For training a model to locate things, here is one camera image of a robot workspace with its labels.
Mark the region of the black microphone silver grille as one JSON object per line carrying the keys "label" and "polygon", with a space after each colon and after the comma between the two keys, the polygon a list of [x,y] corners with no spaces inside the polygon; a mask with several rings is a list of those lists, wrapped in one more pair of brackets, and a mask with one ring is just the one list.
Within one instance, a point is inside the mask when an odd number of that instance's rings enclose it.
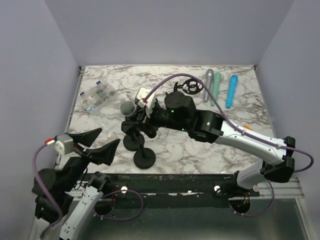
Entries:
{"label": "black microphone silver grille", "polygon": [[132,118],[137,115],[137,106],[133,101],[124,101],[120,105],[120,112],[124,117]]}

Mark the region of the blue microphone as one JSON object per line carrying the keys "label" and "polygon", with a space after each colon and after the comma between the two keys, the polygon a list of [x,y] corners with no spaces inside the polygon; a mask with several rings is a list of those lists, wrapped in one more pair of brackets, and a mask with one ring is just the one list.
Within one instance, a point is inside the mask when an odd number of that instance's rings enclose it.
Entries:
{"label": "blue microphone", "polygon": [[225,107],[227,109],[230,109],[232,107],[238,80],[239,78],[237,75],[232,75],[229,79],[228,93],[225,102]]}

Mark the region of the black round-base mic stand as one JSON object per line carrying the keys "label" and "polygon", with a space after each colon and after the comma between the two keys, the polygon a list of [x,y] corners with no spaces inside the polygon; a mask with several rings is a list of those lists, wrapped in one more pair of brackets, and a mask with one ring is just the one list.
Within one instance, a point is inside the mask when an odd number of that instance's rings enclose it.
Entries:
{"label": "black round-base mic stand", "polygon": [[[135,121],[125,120],[121,123],[121,130],[125,135],[137,137],[142,134],[135,126]],[[142,170],[151,168],[156,162],[156,155],[154,151],[144,145],[140,145],[139,149],[135,151],[133,156],[134,164]]]}

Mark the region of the black round-base clip stand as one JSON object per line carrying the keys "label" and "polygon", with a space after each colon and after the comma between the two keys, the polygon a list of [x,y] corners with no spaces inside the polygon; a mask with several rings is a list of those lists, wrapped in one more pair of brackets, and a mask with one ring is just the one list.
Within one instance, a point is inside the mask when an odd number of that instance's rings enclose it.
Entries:
{"label": "black round-base clip stand", "polygon": [[144,143],[145,138],[141,133],[139,134],[139,136],[129,136],[126,134],[123,138],[124,147],[131,152],[136,152],[140,148],[140,145],[144,145]]}

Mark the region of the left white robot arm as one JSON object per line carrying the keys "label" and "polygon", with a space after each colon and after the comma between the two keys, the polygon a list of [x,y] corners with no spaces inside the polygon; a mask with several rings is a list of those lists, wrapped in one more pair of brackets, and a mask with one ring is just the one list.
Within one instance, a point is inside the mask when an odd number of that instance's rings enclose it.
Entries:
{"label": "left white robot arm", "polygon": [[[32,159],[34,171],[32,192],[37,196],[35,217],[48,223],[48,226],[40,234],[41,240],[45,238],[50,228],[60,223],[63,217],[69,213],[74,199],[69,195],[69,192],[76,186],[88,165],[90,163],[107,166],[112,164],[120,139],[117,138],[100,148],[91,149],[91,145],[101,132],[102,128],[99,127],[83,133],[64,133],[49,138],[36,150]],[[72,153],[77,155],[70,157],[60,170],[53,168],[38,170],[37,156],[42,149],[48,146],[54,146],[54,149],[61,156]],[[98,200],[107,197],[114,189],[109,176],[100,172],[95,173],[87,183],[81,200],[62,225],[59,238],[61,240],[77,239]]]}

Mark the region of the teal microphone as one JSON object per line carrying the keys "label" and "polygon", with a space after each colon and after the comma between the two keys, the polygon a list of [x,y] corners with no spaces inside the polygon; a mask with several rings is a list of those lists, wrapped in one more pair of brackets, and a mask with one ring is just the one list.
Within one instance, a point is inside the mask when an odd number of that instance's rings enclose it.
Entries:
{"label": "teal microphone", "polygon": [[214,99],[217,100],[219,94],[219,87],[222,81],[222,74],[220,72],[216,72],[211,80],[211,94]]}

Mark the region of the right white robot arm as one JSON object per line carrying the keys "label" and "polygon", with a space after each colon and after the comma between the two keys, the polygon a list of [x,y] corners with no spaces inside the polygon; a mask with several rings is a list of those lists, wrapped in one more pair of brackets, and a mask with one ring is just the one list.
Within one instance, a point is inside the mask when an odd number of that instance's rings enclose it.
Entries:
{"label": "right white robot arm", "polygon": [[182,92],[167,94],[165,108],[160,107],[154,94],[144,100],[148,93],[141,88],[134,102],[146,112],[141,130],[149,138],[156,136],[158,128],[167,128],[187,132],[198,142],[226,145],[259,158],[257,163],[234,173],[235,180],[230,183],[234,195],[241,196],[265,180],[287,183],[292,177],[295,160],[285,147],[292,147],[294,138],[272,138],[240,126],[234,129],[220,114],[197,109],[193,98]]}

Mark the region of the grey microphone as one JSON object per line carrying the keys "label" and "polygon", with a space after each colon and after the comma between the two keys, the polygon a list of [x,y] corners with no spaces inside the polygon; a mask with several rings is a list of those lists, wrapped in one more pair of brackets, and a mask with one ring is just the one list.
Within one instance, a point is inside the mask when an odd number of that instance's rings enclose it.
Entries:
{"label": "grey microphone", "polygon": [[[208,69],[205,74],[205,86],[208,90],[211,89],[212,79],[214,77],[214,71],[212,69]],[[204,90],[203,94],[203,102],[207,102],[209,99],[209,94],[207,90]]]}

